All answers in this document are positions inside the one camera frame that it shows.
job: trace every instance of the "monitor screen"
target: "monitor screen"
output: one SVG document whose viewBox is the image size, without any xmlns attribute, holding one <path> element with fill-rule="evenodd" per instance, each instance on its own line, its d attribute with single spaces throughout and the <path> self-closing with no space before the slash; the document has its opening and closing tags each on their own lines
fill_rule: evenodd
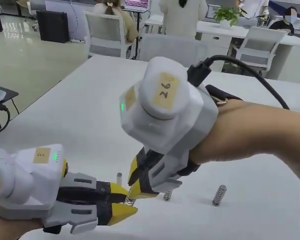
<svg viewBox="0 0 300 240">
<path fill-rule="evenodd" d="M 125 0 L 125 4 L 127 6 L 140 7 L 146 9 L 148 7 L 148 0 Z"/>
</svg>

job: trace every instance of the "face mask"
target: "face mask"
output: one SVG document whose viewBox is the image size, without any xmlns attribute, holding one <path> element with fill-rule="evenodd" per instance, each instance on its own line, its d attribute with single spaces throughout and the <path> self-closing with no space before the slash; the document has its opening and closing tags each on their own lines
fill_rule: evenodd
<svg viewBox="0 0 300 240">
<path fill-rule="evenodd" d="M 284 18 L 285 18 L 285 20 L 287 20 L 291 24 L 295 23 L 295 21 L 297 20 L 296 15 L 285 16 Z"/>
</svg>

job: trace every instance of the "potted plant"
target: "potted plant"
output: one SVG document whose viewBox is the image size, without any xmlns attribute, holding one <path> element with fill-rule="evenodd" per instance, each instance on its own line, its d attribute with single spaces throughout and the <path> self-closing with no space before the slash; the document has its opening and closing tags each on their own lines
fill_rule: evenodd
<svg viewBox="0 0 300 240">
<path fill-rule="evenodd" d="M 220 28 L 229 29 L 236 24 L 239 15 L 239 9 L 222 6 L 214 12 L 213 18 L 220 23 Z"/>
</svg>

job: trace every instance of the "metal spring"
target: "metal spring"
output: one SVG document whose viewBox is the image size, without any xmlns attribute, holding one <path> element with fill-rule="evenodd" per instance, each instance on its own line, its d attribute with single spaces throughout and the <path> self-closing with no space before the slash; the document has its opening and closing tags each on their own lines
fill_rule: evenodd
<svg viewBox="0 0 300 240">
<path fill-rule="evenodd" d="M 116 184 L 122 186 L 122 173 L 121 172 L 118 172 L 116 174 Z"/>
<path fill-rule="evenodd" d="M 124 200 L 124 204 L 133 207 L 134 204 L 135 204 L 135 202 L 136 202 L 136 200 L 135 200 L 135 199 L 131 199 L 131 198 L 129 197 L 129 196 L 130 196 L 131 189 L 132 189 L 132 188 L 130 187 L 129 193 L 128 193 L 128 195 L 126 196 L 126 198 L 125 198 L 125 200 Z"/>
<path fill-rule="evenodd" d="M 213 206 L 217 207 L 220 205 L 222 198 L 226 194 L 226 191 L 227 191 L 227 187 L 225 185 L 219 186 L 218 191 L 216 192 L 216 194 L 212 200 Z"/>
<path fill-rule="evenodd" d="M 164 195 L 163 195 L 163 200 L 165 200 L 166 202 L 169 202 L 171 199 L 171 195 L 172 195 L 172 191 L 167 191 Z"/>
</svg>

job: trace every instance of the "handwritten number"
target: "handwritten number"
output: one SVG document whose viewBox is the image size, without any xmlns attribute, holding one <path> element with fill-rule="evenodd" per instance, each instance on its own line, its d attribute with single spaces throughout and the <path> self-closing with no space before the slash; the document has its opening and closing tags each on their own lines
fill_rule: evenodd
<svg viewBox="0 0 300 240">
<path fill-rule="evenodd" d="M 160 96 L 163 95 L 164 98 L 166 99 L 168 97 L 168 92 L 167 91 L 162 91 L 160 92 Z"/>
<path fill-rule="evenodd" d="M 167 85 L 164 85 L 163 83 L 161 83 L 161 86 L 164 87 L 165 89 L 169 89 L 171 87 L 171 85 L 169 83 Z"/>
</svg>

